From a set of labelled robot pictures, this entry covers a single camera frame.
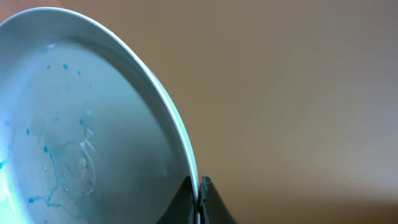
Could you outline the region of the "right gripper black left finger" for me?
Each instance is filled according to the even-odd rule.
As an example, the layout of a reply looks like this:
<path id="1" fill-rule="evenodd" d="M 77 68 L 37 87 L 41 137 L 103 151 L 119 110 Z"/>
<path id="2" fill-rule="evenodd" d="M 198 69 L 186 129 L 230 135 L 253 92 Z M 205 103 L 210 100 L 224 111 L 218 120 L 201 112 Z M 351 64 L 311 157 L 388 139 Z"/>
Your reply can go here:
<path id="1" fill-rule="evenodd" d="M 191 177 L 186 176 L 165 213 L 156 224 L 194 224 L 195 208 Z"/>

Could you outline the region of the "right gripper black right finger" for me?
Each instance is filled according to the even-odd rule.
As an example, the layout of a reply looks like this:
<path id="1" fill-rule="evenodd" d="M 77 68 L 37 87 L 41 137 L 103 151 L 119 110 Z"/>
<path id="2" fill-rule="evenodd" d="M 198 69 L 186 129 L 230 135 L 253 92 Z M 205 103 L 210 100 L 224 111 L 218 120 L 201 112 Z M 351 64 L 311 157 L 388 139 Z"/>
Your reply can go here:
<path id="1" fill-rule="evenodd" d="M 208 176 L 201 180 L 199 206 L 201 224 L 237 224 Z"/>

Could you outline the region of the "white plate front stained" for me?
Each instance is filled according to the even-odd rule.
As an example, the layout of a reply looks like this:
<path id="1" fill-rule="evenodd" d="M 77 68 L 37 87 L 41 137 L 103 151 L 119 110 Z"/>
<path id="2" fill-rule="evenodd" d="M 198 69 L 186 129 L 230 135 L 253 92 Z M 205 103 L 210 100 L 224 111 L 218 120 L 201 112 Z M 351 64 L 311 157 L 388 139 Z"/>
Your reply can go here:
<path id="1" fill-rule="evenodd" d="M 1 23 L 1 222 L 156 223 L 198 172 L 165 88 L 114 33 L 57 7 Z"/>

